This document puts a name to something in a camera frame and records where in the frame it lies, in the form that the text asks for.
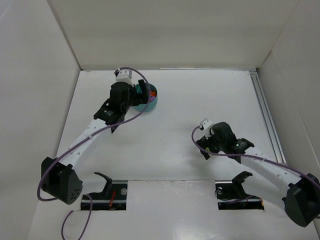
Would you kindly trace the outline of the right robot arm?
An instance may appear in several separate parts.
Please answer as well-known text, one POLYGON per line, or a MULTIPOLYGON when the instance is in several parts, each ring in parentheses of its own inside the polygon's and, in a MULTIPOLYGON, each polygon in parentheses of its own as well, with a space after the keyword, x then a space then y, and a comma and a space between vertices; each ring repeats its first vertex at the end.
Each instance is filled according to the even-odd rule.
POLYGON ((226 122, 204 119, 195 131, 204 135, 193 140, 206 160, 210 156, 228 157, 250 169, 233 179, 216 181, 215 195, 221 204, 235 205, 257 198, 283 210, 296 225, 307 227, 320 217, 320 181, 272 160, 245 138, 237 138, 226 122))

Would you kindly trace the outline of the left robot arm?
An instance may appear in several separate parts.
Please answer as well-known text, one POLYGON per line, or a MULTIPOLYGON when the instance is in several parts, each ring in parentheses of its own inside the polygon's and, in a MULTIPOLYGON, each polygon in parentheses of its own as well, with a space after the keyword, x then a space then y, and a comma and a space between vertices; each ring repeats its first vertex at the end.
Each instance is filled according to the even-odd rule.
POLYGON ((125 115, 130 107, 148 106, 151 98, 150 84, 139 80, 138 85, 118 81, 111 85, 109 98, 93 115, 84 132, 62 155, 46 157, 41 163, 41 179, 38 191, 52 196, 67 205, 73 204, 82 194, 104 193, 110 189, 111 179, 102 175, 102 180, 85 184, 79 171, 94 149, 111 136, 119 125, 125 124, 125 115))

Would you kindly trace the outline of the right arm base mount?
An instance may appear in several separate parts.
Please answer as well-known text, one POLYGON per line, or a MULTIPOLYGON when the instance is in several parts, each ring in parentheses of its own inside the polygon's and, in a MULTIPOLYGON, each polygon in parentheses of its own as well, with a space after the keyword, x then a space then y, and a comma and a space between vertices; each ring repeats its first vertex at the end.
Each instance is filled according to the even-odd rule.
POLYGON ((245 193, 242 183, 253 174, 243 171, 232 180, 216 180, 214 195, 218 210, 264 210, 261 198, 245 193))

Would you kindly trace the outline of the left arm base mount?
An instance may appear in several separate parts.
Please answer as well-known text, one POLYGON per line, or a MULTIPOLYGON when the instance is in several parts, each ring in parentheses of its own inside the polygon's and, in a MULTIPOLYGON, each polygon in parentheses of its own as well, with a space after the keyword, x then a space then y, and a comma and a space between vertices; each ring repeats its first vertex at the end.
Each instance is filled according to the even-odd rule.
POLYGON ((113 180, 95 172, 83 179, 80 209, 82 211, 125 211, 127 208, 128 181, 113 180))

